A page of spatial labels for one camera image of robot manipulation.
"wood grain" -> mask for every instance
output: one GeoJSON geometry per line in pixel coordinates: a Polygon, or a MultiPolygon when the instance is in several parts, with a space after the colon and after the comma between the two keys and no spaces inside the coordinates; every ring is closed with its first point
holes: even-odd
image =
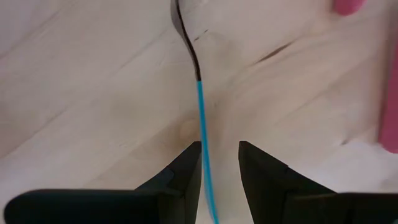
{"type": "MultiPolygon", "coordinates": [[[[169,2],[22,2],[0,2],[2,207],[37,188],[133,189],[199,140],[169,2]]],[[[398,191],[398,157],[375,142],[393,3],[339,17],[329,0],[185,2],[222,223],[252,222],[239,140],[339,192],[398,191]]]]}

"black plastic part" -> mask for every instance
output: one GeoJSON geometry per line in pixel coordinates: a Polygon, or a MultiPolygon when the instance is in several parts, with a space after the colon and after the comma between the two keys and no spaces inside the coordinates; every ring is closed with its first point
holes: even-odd
{"type": "Polygon", "coordinates": [[[239,165],[254,223],[393,224],[397,194],[337,194],[248,142],[239,165]]]}
{"type": "Polygon", "coordinates": [[[194,142],[136,190],[35,190],[12,199],[7,224],[195,223],[201,144],[194,142]]]}

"wooden floor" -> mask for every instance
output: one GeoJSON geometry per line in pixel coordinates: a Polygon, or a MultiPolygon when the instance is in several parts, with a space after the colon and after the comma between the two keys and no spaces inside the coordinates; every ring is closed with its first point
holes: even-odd
{"type": "MultiPolygon", "coordinates": [[[[240,140],[338,192],[398,191],[398,156],[376,143],[393,0],[349,17],[330,0],[185,2],[222,223],[252,222],[240,140]]],[[[0,1],[0,207],[31,189],[134,189],[199,138],[169,1],[0,1]]],[[[203,194],[197,223],[211,223],[203,194]]]]}

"pink object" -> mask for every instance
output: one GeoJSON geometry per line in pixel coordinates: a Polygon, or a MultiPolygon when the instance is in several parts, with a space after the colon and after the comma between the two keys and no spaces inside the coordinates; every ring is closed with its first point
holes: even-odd
{"type": "Polygon", "coordinates": [[[398,153],[398,39],[387,82],[387,95],[382,115],[379,142],[389,152],[398,153]]]}
{"type": "Polygon", "coordinates": [[[342,15],[348,16],[359,10],[365,0],[335,0],[335,11],[342,15]]]}

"blue wire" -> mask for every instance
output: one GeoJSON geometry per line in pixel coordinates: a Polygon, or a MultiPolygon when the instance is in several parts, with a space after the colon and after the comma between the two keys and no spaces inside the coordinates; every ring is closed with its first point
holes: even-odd
{"type": "Polygon", "coordinates": [[[203,87],[201,81],[197,81],[198,103],[200,113],[200,133],[202,147],[202,166],[205,171],[205,192],[207,205],[209,206],[210,215],[215,224],[219,224],[216,203],[214,200],[213,183],[211,181],[210,157],[207,143],[206,115],[205,115],[205,97],[203,96],[203,87]]]}

